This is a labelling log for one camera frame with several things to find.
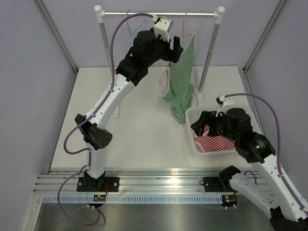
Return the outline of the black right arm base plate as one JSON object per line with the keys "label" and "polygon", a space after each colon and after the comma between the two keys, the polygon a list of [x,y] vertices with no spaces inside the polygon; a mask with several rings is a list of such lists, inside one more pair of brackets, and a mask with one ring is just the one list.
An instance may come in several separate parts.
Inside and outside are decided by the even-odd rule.
{"label": "black right arm base plate", "polygon": [[199,184],[204,187],[207,193],[234,192],[229,181],[218,176],[203,177],[203,179],[199,181]]}

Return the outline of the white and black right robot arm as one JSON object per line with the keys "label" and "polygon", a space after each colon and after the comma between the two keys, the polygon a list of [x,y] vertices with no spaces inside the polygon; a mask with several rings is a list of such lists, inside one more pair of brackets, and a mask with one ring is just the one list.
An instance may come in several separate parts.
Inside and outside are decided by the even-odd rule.
{"label": "white and black right robot arm", "polygon": [[202,111],[190,127],[197,136],[201,136],[205,126],[209,126],[211,137],[222,136],[233,143],[236,152],[259,173],[270,192],[250,183],[235,166],[219,173],[219,187],[243,194],[266,214],[274,230],[306,231],[308,216],[301,208],[306,201],[297,202],[291,195],[283,182],[286,176],[279,173],[275,149],[264,135],[253,131],[246,111],[242,108],[231,108],[225,113]]}

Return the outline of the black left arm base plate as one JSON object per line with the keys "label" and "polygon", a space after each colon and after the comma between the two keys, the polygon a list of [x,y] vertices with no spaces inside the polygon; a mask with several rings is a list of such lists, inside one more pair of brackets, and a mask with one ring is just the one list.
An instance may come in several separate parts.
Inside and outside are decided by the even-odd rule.
{"label": "black left arm base plate", "polygon": [[77,192],[116,193],[119,190],[119,181],[119,177],[103,177],[99,179],[80,177],[77,183]]}

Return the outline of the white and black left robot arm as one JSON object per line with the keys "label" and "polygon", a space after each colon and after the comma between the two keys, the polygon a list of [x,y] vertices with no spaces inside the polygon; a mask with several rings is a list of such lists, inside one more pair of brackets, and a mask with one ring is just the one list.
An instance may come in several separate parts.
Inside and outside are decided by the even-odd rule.
{"label": "white and black left robot arm", "polygon": [[79,192],[98,192],[106,189],[105,148],[113,135],[106,130],[107,123],[122,100],[148,74],[148,69],[159,60],[178,62],[183,48],[180,38],[163,40],[154,31],[137,34],[125,58],[115,70],[115,79],[100,100],[85,115],[78,114],[75,122],[89,150],[89,167],[78,182]]}

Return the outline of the red striped tank top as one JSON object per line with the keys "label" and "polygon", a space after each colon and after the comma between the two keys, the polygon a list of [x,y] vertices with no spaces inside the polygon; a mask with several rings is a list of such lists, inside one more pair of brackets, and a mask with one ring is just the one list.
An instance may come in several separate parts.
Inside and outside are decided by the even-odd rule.
{"label": "red striped tank top", "polygon": [[205,125],[202,136],[194,136],[194,143],[204,153],[212,153],[226,150],[233,150],[234,144],[222,136],[209,136],[209,126]]}

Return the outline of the green striped tank top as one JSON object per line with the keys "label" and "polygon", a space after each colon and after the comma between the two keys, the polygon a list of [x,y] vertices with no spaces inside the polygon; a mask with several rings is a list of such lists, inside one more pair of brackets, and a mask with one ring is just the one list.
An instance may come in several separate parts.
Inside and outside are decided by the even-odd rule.
{"label": "green striped tank top", "polygon": [[191,83],[195,62],[195,40],[193,32],[177,63],[167,66],[167,83],[161,92],[165,103],[170,106],[172,116],[180,123],[186,122],[186,111],[192,106],[195,86]]}

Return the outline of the blue wire hanger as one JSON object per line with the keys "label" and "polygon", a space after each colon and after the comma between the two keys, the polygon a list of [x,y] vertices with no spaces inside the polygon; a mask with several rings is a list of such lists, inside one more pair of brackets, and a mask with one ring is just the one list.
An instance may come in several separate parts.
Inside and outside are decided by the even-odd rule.
{"label": "blue wire hanger", "polygon": [[135,38],[135,36],[137,35],[137,33],[140,30],[144,30],[147,26],[147,20],[143,20],[143,22],[141,24],[139,24],[135,29],[131,28],[130,24],[128,21],[126,21],[126,25],[127,25],[127,29],[128,29],[128,33],[129,33],[129,45],[128,47],[130,48],[132,46],[133,43],[133,39]]}

